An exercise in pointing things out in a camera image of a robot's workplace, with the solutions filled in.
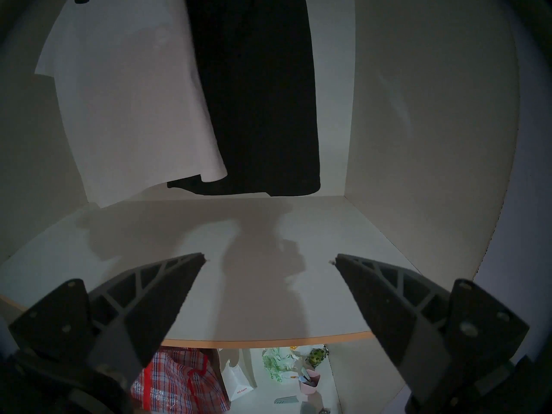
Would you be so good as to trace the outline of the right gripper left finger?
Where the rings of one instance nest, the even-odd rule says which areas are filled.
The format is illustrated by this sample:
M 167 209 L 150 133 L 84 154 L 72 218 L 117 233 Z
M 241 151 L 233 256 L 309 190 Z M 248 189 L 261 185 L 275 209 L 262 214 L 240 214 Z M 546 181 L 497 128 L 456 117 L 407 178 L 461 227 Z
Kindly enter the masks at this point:
M 134 381 L 174 324 L 205 264 L 192 253 L 126 270 L 87 291 L 62 282 L 9 325 L 30 367 L 63 377 Z

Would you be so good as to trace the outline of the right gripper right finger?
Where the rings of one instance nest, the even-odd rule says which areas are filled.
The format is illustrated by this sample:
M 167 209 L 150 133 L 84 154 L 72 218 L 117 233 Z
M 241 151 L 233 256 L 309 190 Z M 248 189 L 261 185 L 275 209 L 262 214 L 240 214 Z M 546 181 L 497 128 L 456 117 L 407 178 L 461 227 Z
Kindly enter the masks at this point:
M 472 280 L 451 291 L 413 270 L 340 253 L 333 261 L 412 394 L 454 394 L 510 360 L 529 325 Z

